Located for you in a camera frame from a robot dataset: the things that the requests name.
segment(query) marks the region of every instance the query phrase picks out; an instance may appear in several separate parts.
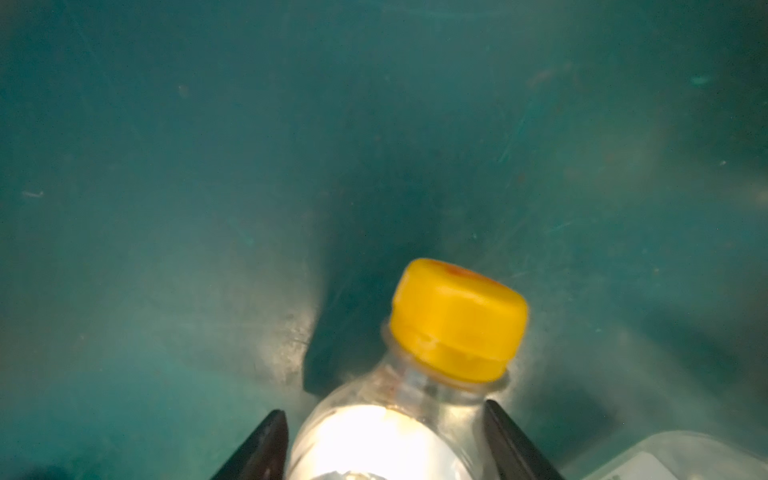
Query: bottle cap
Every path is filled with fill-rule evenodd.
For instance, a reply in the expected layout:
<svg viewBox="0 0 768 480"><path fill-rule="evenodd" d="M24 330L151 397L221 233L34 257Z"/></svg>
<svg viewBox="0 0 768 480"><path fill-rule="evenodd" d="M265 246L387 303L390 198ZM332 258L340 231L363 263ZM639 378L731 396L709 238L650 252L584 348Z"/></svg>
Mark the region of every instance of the bottle cap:
<svg viewBox="0 0 768 480"><path fill-rule="evenodd" d="M419 362L470 383L500 379L528 321L525 299L479 273L413 260L392 298L389 328Z"/></svg>

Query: label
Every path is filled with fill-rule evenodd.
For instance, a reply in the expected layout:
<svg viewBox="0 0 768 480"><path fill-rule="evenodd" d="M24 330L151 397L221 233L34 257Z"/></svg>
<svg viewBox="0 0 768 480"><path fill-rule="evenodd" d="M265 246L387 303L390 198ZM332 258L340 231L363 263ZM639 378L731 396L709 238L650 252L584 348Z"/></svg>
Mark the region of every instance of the label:
<svg viewBox="0 0 768 480"><path fill-rule="evenodd" d="M601 480L677 480L659 459L640 452Z"/></svg>

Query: clear plastic container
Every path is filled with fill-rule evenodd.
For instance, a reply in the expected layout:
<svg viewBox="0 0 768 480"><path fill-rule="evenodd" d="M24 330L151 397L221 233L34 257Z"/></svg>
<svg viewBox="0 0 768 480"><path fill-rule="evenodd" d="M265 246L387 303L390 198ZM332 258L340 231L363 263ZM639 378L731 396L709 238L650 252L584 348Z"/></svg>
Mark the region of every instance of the clear plastic container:
<svg viewBox="0 0 768 480"><path fill-rule="evenodd" d="M657 433L584 480L765 480L768 464L695 432Z"/></svg>
<svg viewBox="0 0 768 480"><path fill-rule="evenodd" d="M483 402L506 383L526 319L525 301L499 283L411 263L382 330L389 352L316 407L287 479L496 480Z"/></svg>

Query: teal bin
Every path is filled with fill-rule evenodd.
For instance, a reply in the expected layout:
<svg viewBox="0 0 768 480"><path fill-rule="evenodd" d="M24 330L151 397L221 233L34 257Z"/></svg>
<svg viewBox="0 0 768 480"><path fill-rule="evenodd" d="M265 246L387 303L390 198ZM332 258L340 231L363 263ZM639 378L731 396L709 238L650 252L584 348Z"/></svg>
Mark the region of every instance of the teal bin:
<svg viewBox="0 0 768 480"><path fill-rule="evenodd" d="M766 28L698 0L1 3L0 480L206 479L273 409L295 435L379 361L419 257L528 301L495 399L565 478L662 432L764 462Z"/></svg>

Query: clear plastic bottle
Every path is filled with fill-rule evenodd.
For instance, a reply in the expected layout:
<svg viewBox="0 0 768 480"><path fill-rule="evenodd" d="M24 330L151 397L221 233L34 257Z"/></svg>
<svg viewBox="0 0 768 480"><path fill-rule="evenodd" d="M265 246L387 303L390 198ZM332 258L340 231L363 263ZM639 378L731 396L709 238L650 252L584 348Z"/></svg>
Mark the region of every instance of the clear plastic bottle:
<svg viewBox="0 0 768 480"><path fill-rule="evenodd" d="M527 317L525 300L500 283L411 262L382 329L387 355L315 408L288 480L498 479L482 406L506 382Z"/></svg>

